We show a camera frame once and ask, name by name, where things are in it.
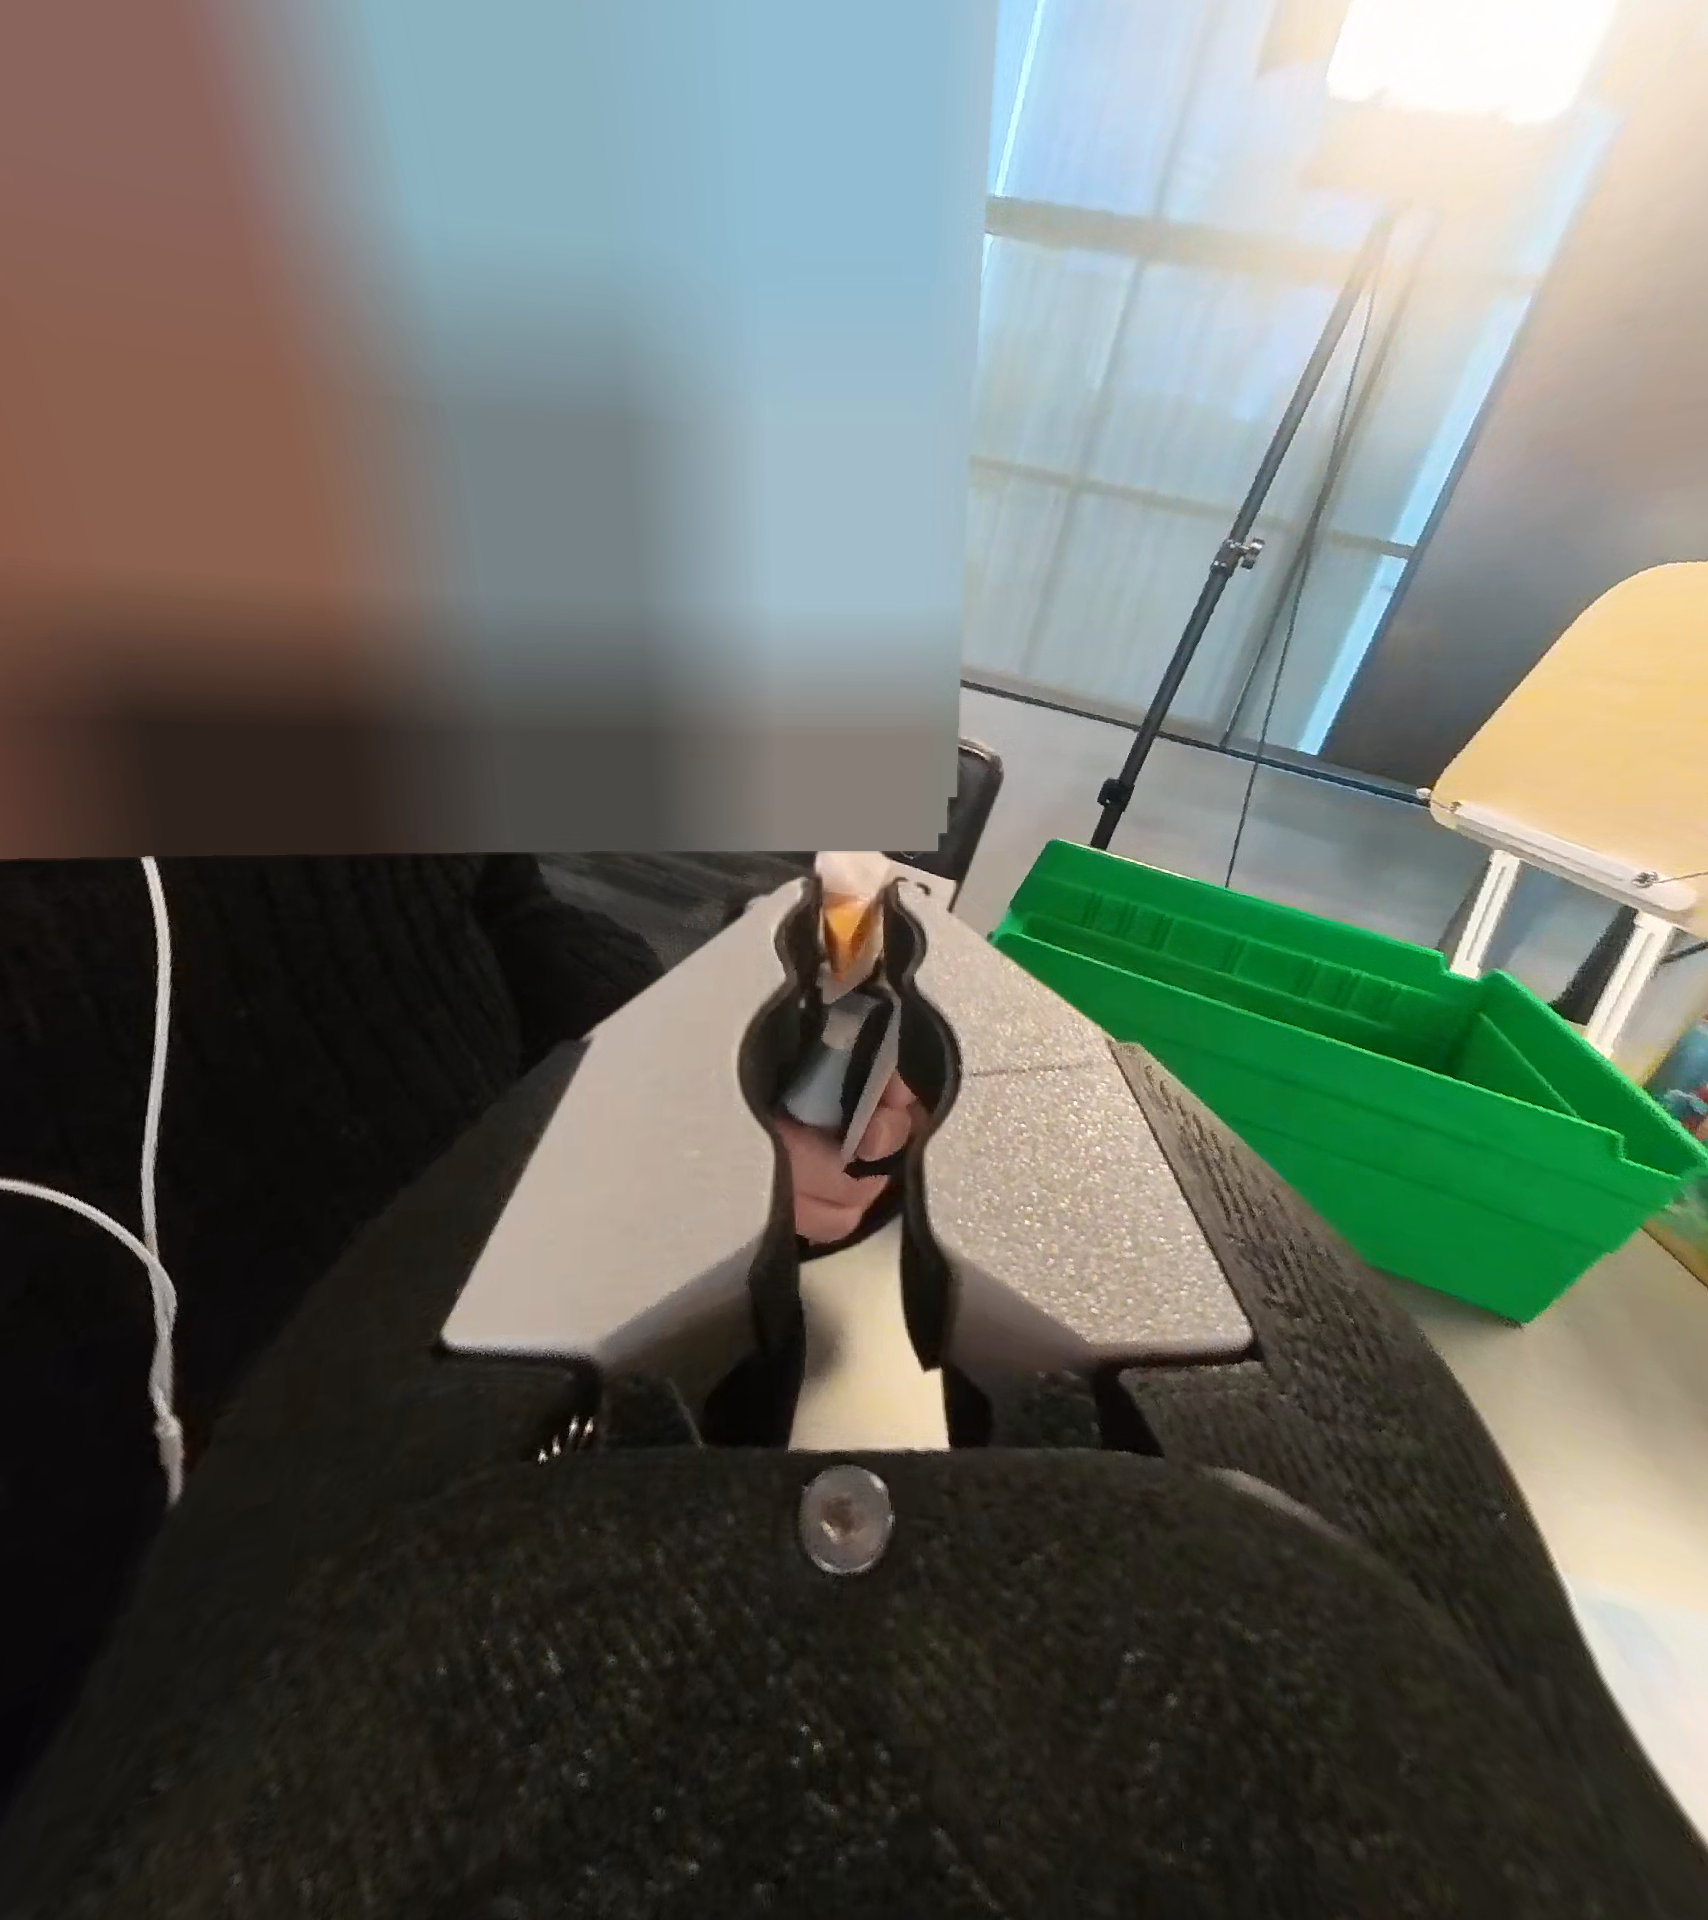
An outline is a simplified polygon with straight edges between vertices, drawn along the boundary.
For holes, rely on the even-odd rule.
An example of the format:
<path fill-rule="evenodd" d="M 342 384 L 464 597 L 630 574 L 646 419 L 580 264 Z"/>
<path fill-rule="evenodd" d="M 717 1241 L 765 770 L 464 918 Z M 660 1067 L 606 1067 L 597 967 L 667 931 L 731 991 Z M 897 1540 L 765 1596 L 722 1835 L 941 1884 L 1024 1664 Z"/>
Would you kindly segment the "black light stand tripod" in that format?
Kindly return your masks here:
<path fill-rule="evenodd" d="M 1387 264 L 1395 228 L 1403 218 L 1397 205 L 1380 210 L 1366 231 L 1345 280 L 1331 301 L 1326 318 L 1314 339 L 1311 350 L 1297 373 L 1295 384 L 1281 407 L 1277 422 L 1250 475 L 1250 485 L 1232 515 L 1226 534 L 1216 547 L 1201 588 L 1177 633 L 1174 649 L 1163 662 L 1154 693 L 1144 709 L 1141 720 L 1131 732 L 1129 746 L 1116 775 L 1108 777 L 1098 791 L 1098 819 L 1088 837 L 1088 846 L 1105 853 L 1129 813 L 1138 781 L 1152 757 L 1154 744 L 1163 731 L 1170 709 L 1182 689 L 1182 682 L 1196 661 L 1203 636 L 1222 607 L 1230 583 L 1258 564 L 1263 542 L 1255 532 L 1258 520 L 1274 493 L 1276 478 L 1291 453 L 1299 431 L 1322 392 L 1335 353 L 1350 329 L 1350 323 L 1362 302 L 1378 289 L 1380 276 Z"/>

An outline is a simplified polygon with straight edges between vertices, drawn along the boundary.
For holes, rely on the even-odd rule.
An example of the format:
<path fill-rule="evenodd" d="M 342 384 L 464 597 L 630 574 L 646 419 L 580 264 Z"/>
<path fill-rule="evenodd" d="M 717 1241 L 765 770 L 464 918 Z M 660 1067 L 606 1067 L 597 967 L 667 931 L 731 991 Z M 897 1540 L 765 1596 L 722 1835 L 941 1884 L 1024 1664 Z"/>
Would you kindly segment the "wooden board on white stand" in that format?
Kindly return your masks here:
<path fill-rule="evenodd" d="M 1486 973 L 1522 871 L 1630 914 L 1586 1042 L 1609 1059 L 1678 937 L 1708 944 L 1708 562 L 1642 571 L 1548 649 L 1422 791 L 1490 855 L 1448 969 Z"/>

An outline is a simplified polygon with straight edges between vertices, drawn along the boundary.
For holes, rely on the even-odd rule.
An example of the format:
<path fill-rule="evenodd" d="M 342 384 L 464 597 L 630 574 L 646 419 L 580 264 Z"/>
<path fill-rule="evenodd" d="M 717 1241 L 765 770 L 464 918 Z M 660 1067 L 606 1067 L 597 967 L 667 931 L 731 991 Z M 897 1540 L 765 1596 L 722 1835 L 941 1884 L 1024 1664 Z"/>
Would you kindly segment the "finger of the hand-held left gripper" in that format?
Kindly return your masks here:
<path fill-rule="evenodd" d="M 895 1075 L 899 1000 L 884 984 L 849 988 L 823 1005 L 816 1037 L 779 1097 L 779 1112 L 825 1134 L 841 1165 L 862 1163 L 862 1140 Z"/>

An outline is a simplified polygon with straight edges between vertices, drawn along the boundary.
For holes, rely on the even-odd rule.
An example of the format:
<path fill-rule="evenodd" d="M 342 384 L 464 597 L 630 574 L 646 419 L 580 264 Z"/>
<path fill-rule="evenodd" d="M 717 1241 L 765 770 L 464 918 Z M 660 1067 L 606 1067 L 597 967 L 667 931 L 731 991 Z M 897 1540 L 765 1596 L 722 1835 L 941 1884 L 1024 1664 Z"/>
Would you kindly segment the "green plastic bin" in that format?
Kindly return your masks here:
<path fill-rule="evenodd" d="M 1154 1056 L 1371 1269 L 1523 1326 L 1708 1146 L 1504 973 L 1047 840 L 991 944 Z"/>

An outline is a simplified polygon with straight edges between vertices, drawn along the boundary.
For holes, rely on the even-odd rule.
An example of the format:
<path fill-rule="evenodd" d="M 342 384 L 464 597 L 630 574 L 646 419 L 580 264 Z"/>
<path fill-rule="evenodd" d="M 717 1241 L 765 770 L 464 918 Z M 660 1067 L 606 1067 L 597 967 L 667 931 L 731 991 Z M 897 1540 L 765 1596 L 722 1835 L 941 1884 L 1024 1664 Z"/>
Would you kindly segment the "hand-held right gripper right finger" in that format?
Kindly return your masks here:
<path fill-rule="evenodd" d="M 899 878 L 897 1072 L 926 1114 L 899 1173 L 908 1338 L 946 1441 L 1004 1439 L 1046 1381 L 1236 1367 L 1255 1332 L 1118 1044 Z"/>

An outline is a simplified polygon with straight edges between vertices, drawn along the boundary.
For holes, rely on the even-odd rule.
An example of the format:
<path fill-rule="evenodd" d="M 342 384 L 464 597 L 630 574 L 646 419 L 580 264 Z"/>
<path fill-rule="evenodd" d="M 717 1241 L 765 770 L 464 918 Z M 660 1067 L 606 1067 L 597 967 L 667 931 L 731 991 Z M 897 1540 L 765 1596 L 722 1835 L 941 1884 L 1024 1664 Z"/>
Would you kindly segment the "studio light panel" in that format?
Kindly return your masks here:
<path fill-rule="evenodd" d="M 1563 116 L 1618 3 L 1354 3 L 1326 63 L 1331 100 L 1537 129 Z"/>

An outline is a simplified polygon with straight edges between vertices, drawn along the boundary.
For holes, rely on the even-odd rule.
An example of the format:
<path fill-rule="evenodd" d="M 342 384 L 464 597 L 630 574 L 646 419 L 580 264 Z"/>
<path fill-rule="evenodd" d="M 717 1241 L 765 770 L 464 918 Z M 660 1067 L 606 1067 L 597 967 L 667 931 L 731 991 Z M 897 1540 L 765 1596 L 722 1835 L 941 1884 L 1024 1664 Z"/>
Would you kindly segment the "person's black sweater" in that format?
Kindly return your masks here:
<path fill-rule="evenodd" d="M 532 855 L 160 863 L 156 1143 L 197 1449 L 349 1243 L 556 1044 L 660 978 Z M 156 947 L 124 861 L 0 863 L 0 1178 L 139 1230 Z M 167 1512 L 141 1261 L 0 1195 L 0 1813 L 72 1710 Z"/>

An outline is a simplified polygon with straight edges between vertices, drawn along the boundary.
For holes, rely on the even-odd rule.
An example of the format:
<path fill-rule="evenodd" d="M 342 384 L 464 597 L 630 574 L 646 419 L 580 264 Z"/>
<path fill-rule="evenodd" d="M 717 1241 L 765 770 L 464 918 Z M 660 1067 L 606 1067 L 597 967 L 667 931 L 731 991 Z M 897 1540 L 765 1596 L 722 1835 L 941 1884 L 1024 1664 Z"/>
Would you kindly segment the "person's left hand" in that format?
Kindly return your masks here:
<path fill-rule="evenodd" d="M 875 1111 L 849 1160 L 835 1134 L 791 1116 L 777 1116 L 773 1132 L 789 1173 L 793 1235 L 809 1246 L 834 1246 L 854 1237 L 882 1201 L 912 1138 L 912 1119 L 902 1109 Z"/>

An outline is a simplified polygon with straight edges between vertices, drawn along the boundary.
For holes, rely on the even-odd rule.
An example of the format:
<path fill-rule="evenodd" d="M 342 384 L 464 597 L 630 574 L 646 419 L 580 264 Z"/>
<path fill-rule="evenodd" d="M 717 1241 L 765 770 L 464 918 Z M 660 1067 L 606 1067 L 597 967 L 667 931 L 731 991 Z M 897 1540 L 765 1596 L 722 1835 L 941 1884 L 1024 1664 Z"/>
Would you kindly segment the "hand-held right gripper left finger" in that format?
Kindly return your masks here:
<path fill-rule="evenodd" d="M 804 1314 L 769 1111 L 816 904 L 804 878 L 749 901 L 580 1044 L 440 1328 L 448 1356 L 667 1381 L 703 1441 L 788 1443 Z"/>

